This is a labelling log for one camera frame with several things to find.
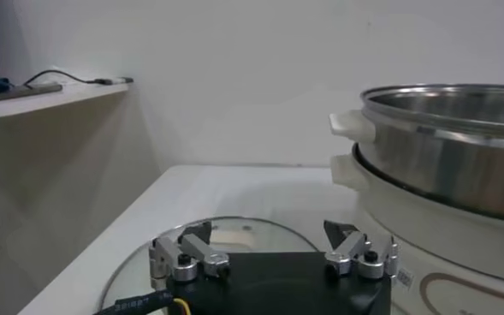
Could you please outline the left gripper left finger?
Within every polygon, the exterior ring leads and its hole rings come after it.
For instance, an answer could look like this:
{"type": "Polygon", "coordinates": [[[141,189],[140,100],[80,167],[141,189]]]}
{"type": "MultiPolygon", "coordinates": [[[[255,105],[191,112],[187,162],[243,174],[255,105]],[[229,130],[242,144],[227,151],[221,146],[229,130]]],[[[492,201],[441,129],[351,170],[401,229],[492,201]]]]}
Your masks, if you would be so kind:
{"type": "Polygon", "coordinates": [[[148,246],[151,283],[171,278],[188,283],[200,275],[225,281],[231,270],[229,255],[210,246],[211,221],[186,226],[173,241],[158,236],[148,246]]]}

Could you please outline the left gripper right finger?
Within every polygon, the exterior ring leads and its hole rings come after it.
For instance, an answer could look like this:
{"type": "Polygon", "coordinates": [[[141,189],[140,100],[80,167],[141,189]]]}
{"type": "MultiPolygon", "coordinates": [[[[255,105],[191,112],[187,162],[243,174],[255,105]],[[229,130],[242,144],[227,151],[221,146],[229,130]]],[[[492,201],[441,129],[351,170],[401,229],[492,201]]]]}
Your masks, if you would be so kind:
{"type": "Polygon", "coordinates": [[[367,280],[395,278],[399,246],[392,235],[373,237],[352,224],[329,220],[323,229],[332,247],[324,254],[326,267],[337,278],[352,272],[367,280]]]}

